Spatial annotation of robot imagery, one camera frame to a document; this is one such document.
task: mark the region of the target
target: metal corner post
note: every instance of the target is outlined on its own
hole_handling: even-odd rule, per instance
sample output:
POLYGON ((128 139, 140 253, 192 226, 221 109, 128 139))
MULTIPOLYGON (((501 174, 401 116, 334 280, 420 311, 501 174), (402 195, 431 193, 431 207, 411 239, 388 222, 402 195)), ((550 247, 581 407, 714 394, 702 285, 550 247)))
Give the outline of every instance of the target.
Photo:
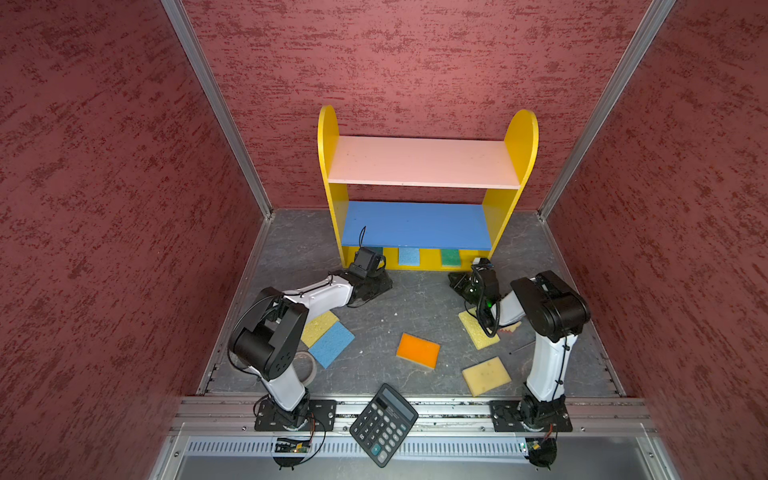
POLYGON ((590 145, 592 145, 592 141, 598 135, 611 110, 613 110, 614 105, 616 105, 621 92, 624 91, 627 83, 629 83, 629 79, 659 32, 659 28, 661 28, 674 3, 675 0, 653 0, 651 2, 630 40, 627 50, 621 56, 616 70, 614 70, 611 79, 603 90, 603 94, 600 96, 597 105, 595 105, 592 115, 587 120, 581 136, 576 140, 573 150, 571 150, 571 153, 565 160, 560 175, 552 184, 547 197, 541 204, 539 209, 539 217, 541 219, 546 220, 552 209, 554 209, 555 204, 563 194, 565 187, 568 185, 571 177, 573 177, 574 172, 587 153, 587 150, 589 150, 590 145))
POLYGON ((205 59, 200 42, 197 41, 197 36, 187 16, 187 11, 184 10, 181 0, 161 0, 161 2, 170 19, 170 23, 174 26, 181 46, 184 47, 184 51, 187 53, 187 58, 192 64, 197 80, 200 81, 200 85, 202 85, 203 91, 206 97, 208 97, 210 107, 214 110, 216 119, 219 121, 219 125, 221 125, 221 130, 224 132, 224 136, 227 137, 237 163, 240 164, 240 168, 243 170, 243 175, 253 192, 253 196, 256 198, 256 202, 259 204, 261 213, 266 219, 272 213, 272 204, 266 197, 266 191, 261 184, 256 168, 253 166, 243 138, 237 130, 227 103, 224 101, 224 96, 221 94, 218 83, 216 83, 214 73, 210 70, 210 66, 205 59))

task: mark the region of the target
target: calculator screen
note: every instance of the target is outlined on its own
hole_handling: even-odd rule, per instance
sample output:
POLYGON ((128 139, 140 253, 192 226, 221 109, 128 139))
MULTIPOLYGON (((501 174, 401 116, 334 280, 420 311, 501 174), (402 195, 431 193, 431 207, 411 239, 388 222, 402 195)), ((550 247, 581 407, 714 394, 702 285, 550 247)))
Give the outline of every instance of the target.
POLYGON ((397 408, 400 413, 402 413, 403 416, 408 419, 409 422, 413 420, 413 414, 388 389, 384 389, 384 397, 389 400, 389 403, 394 405, 395 408, 397 408))

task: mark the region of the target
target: shelf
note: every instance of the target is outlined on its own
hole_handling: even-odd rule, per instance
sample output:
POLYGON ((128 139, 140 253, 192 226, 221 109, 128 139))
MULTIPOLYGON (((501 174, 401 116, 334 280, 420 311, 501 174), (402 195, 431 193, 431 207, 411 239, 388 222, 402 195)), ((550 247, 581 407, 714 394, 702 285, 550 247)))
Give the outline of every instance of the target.
POLYGON ((482 205, 349 202, 341 244, 357 247, 490 250, 482 205))
POLYGON ((517 190, 503 141, 339 137, 331 184, 517 190))

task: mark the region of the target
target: black mounting plate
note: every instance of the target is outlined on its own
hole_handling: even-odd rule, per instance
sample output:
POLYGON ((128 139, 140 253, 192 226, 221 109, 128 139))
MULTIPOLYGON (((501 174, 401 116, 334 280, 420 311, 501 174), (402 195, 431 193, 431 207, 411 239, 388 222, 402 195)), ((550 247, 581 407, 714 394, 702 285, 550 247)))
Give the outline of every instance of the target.
MULTIPOLYGON (((515 419, 514 413, 517 411, 519 403, 519 400, 492 400, 488 402, 488 406, 491 407, 491 420, 493 421, 493 429, 496 432, 531 433, 530 429, 526 429, 522 422, 515 419)), ((574 431, 574 426, 571 424, 571 416, 568 414, 568 412, 557 417, 554 430, 561 433, 574 431)))
MULTIPOLYGON (((333 430, 333 423, 336 421, 336 400, 312 400, 310 399, 310 413, 315 415, 318 422, 322 422, 326 431, 333 430)), ((310 421, 304 423, 297 430, 289 430, 285 427, 287 421, 281 416, 280 409, 269 399, 264 400, 259 405, 259 412, 256 415, 256 422, 253 429, 257 432, 308 432, 310 430, 310 421)))

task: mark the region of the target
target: red wall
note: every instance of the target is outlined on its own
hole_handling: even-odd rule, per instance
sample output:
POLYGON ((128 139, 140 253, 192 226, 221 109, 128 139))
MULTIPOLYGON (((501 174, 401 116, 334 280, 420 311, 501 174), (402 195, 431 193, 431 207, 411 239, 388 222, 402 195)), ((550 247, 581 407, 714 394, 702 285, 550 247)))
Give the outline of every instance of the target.
MULTIPOLYGON (((316 129, 332 104, 342 134, 492 140, 532 109, 541 145, 518 208, 535 209, 649 1, 184 4, 275 206, 327 207, 316 129)), ((479 203, 483 193, 350 188, 358 200, 479 203)))
POLYGON ((144 480, 259 211, 160 2, 3 2, 0 71, 0 478, 144 480))
POLYGON ((678 0, 550 217, 684 478, 768 475, 766 25, 678 0))

